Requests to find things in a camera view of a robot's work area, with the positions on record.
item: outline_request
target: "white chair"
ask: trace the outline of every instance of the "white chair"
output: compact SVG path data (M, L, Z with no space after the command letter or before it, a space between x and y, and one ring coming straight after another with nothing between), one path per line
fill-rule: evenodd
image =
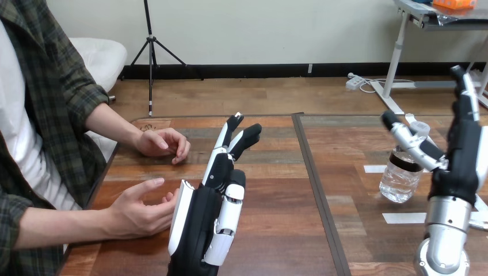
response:
M70 37L70 40L95 82L109 93L124 68L127 49L122 44L107 39ZM115 96L110 97L110 102L113 101Z

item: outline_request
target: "black baseboard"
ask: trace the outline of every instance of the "black baseboard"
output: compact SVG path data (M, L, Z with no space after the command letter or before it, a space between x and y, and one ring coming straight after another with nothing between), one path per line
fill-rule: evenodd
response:
M432 62L399 63L396 75L444 76L455 65L467 68L469 63ZM484 63L475 63L473 69L483 70ZM204 79L221 78L293 78L347 76L352 72L359 76L382 76L388 73L389 63L319 63L313 64L308 73L308 64L237 64L237 65L160 65L152 71L153 79ZM149 79L149 65L125 66L119 78Z

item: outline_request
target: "table surface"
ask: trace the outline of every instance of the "table surface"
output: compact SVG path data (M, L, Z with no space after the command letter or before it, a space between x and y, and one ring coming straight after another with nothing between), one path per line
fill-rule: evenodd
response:
M421 24L415 25L424 30L488 30L488 4L483 1L478 1L475 9L462 11L416 3L412 0L394 0L394 2L401 10L410 13L416 21L420 21ZM446 20L445 17L442 17L443 25L440 25L438 14L457 20Z
M201 181L215 139L226 117L149 118L140 129L173 127L192 150L186 163L145 158L119 148L94 197L103 209L126 188L146 179L166 183L144 201L155 204L181 179ZM431 138L445 148L451 117L417 117ZM379 194L382 174L365 165L384 165L394 146L378 116L246 116L241 129L259 122L261 141L235 167L247 176L246 197L236 238L219 275L414 275L412 259L424 226L387 224L383 213L422 213L430 188L425 173L415 195L394 204ZM487 117L482 119L487 125ZM488 200L488 188L479 195ZM135 240L72 247L61 275L166 275L169 231ZM488 269L488 239L470 231L470 275Z

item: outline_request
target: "tripod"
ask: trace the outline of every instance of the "tripod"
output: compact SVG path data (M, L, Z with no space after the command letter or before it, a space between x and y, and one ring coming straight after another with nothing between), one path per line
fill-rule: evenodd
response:
M137 54L136 58L134 61L131 63L131 67L136 63L137 59L140 57L140 54L144 49L146 49L146 46L149 45L149 116L153 115L153 67L159 68L158 63L156 62L156 54L154 53L154 43L158 44L163 48L166 52L168 52L172 57L174 57L176 60L181 63L185 68L190 68L191 71L192 68L189 67L186 63L184 63L180 58L178 58L175 54L173 54L168 48L166 48L163 44L161 44L158 39L156 39L155 36L153 36L153 31L151 29L151 19L149 18L149 7L147 4L147 0L144 0L144 8L146 10L146 21L147 21L147 31L149 33L149 36L146 38L146 42L144 43L144 46L140 49L139 53ZM201 77L200 73L198 71L195 71L196 75L199 77L200 80L203 81L203 78Z

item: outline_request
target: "white t-shirt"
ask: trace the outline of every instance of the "white t-shirt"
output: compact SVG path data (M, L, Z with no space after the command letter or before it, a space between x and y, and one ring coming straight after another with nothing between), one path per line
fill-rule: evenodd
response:
M53 160L43 151L43 140L27 116L24 103L24 77L0 21L0 132L10 155L38 196L58 210L81 210L62 183Z

